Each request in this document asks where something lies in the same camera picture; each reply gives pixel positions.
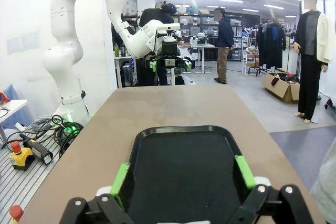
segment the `white jacket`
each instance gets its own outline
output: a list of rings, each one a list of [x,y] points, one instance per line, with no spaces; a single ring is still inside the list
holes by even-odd
[[[325,63],[331,63],[335,44],[336,33],[334,24],[321,13],[317,24],[317,59]]]

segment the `mannequin hand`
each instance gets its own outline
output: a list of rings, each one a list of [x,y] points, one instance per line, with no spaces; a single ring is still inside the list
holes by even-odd
[[[294,50],[295,50],[295,52],[297,52],[299,54],[300,53],[300,48],[301,48],[301,46],[299,44],[297,44],[296,42],[294,42]]]
[[[328,71],[328,66],[322,65],[321,71],[323,71],[323,73],[327,72]]]

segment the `green bottle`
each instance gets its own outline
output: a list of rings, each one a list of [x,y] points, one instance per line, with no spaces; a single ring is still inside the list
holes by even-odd
[[[119,47],[117,43],[114,46],[114,56],[119,57]]]

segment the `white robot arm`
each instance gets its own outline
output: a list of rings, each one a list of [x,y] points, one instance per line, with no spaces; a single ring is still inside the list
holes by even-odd
[[[72,71],[72,66],[83,56],[83,48],[75,29],[75,1],[51,1],[51,33],[57,39],[58,45],[46,52],[44,66],[55,80],[62,100],[55,114],[69,115],[73,121],[85,126],[90,119],[83,101],[85,92],[82,91],[79,78]],[[127,30],[129,24],[121,19],[122,10],[127,1],[105,0],[108,16],[115,30],[134,58],[142,58],[150,52],[158,55],[165,37],[158,38],[156,34],[167,34],[167,30],[180,29],[180,25],[163,25],[158,20],[151,20],[136,34],[131,35]],[[172,39],[169,36],[166,41],[172,41]]]

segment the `black pants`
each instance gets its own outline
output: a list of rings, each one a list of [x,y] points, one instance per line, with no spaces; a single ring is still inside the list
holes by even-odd
[[[146,68],[144,59],[136,59],[136,62],[138,86],[155,86],[155,72],[153,72],[153,69]],[[161,86],[168,85],[166,68],[157,68],[157,75]]]
[[[319,94],[322,63],[316,56],[301,55],[299,112],[311,120]]]

